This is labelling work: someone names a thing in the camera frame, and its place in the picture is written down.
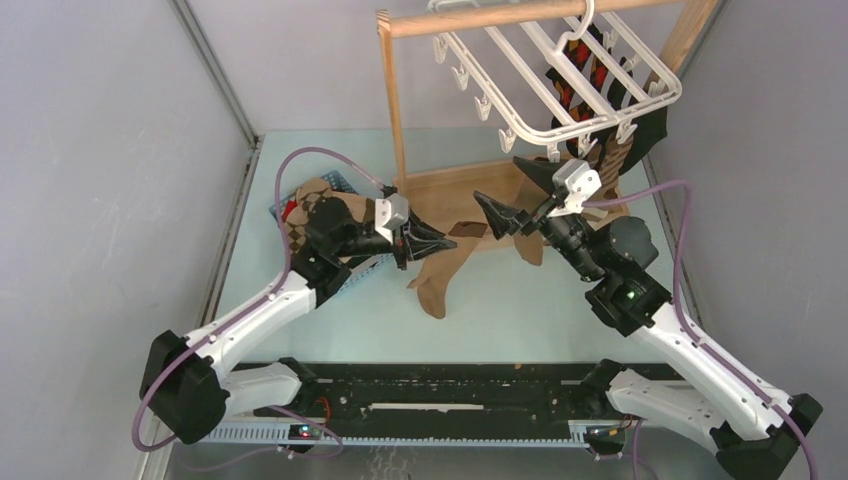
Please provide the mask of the plain brown sock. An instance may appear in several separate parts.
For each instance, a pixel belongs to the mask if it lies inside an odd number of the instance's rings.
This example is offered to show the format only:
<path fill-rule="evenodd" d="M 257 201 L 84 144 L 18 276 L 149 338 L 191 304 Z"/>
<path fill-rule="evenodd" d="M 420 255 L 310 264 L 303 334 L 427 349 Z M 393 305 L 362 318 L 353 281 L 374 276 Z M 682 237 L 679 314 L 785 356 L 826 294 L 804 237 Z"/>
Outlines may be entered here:
<path fill-rule="evenodd" d="M 418 275 L 408 284 L 414 289 L 422 310 L 436 319 L 446 316 L 446 295 L 451 279 L 465 264 L 486 234 L 488 226 L 480 222 L 457 222 L 447 238 L 456 246 L 428 256 Z"/>

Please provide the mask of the brown striped sock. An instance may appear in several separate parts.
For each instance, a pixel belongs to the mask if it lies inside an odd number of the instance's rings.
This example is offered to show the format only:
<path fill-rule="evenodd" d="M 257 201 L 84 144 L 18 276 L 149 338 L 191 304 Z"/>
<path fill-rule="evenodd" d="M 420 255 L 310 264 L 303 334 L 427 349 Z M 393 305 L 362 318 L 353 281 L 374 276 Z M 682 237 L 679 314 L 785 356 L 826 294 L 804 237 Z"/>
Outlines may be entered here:
<path fill-rule="evenodd" d="M 600 195 L 604 195 L 607 191 L 614 189 L 618 185 L 620 170 L 632 149 L 633 141 L 633 135 L 621 142 L 618 141 L 615 135 L 610 136 L 607 140 L 604 155 L 598 165 L 598 173 L 601 181 Z"/>

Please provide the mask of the white plastic clip hanger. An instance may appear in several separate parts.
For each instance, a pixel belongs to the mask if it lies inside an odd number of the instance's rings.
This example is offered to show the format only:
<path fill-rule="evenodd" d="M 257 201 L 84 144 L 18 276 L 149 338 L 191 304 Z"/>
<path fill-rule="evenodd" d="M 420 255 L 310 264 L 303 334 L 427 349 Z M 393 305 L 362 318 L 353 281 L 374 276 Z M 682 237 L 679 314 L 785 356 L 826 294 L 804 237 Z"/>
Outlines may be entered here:
<path fill-rule="evenodd" d="M 485 122 L 497 113 L 504 122 L 497 132 L 500 148 L 508 153 L 518 140 L 543 147 L 552 161 L 568 148 L 584 158 L 607 132 L 619 142 L 633 135 L 637 118 L 669 107 L 682 95 L 682 83 L 672 69 L 616 13 L 603 12 L 596 1 L 583 4 L 575 15 L 560 15 L 564 30 L 549 34 L 539 16 L 519 23 L 529 46 L 519 49 L 495 25 L 483 35 L 505 57 L 553 123 L 537 126 L 524 118 L 508 93 L 475 57 L 456 28 L 433 37 L 437 62 L 453 54 L 457 86 L 475 84 L 476 114 Z"/>

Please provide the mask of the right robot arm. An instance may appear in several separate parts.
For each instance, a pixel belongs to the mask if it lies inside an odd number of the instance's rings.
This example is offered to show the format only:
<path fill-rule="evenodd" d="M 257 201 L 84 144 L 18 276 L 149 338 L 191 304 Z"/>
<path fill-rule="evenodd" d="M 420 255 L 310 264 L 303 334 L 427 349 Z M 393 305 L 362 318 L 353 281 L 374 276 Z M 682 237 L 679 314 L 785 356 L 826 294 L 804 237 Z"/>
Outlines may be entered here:
<path fill-rule="evenodd" d="M 755 374 L 686 314 L 679 285 L 665 288 L 648 272 L 658 251 L 642 219 L 623 215 L 596 228 L 584 218 L 586 208 L 603 207 L 595 199 L 598 172 L 580 159 L 518 157 L 514 164 L 544 196 L 524 210 L 475 192 L 493 235 L 541 235 L 591 284 L 585 297 L 596 317 L 654 351 L 692 387 L 683 393 L 604 360 L 581 392 L 585 411 L 596 418 L 617 411 L 673 431 L 708 450 L 735 479 L 777 479 L 797 453 L 817 478 L 807 436 L 822 405 Z"/>

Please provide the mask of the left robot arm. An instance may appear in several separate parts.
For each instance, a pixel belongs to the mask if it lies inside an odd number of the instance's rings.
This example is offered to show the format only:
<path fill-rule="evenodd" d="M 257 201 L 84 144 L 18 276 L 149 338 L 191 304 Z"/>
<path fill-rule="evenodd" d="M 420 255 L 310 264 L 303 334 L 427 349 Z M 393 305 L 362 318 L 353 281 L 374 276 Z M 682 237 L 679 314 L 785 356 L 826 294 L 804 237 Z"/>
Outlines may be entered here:
<path fill-rule="evenodd" d="M 139 396 L 174 439 L 196 443 L 225 418 L 264 407 L 281 406 L 297 417 L 311 412 L 316 390 L 291 366 L 237 365 L 267 336 L 335 296 L 351 275 L 348 259 L 390 255 L 405 269 L 457 246 L 397 193 L 367 200 L 362 219 L 338 196 L 321 199 L 299 242 L 284 270 L 241 306 L 187 334 L 167 330 L 152 341 Z"/>

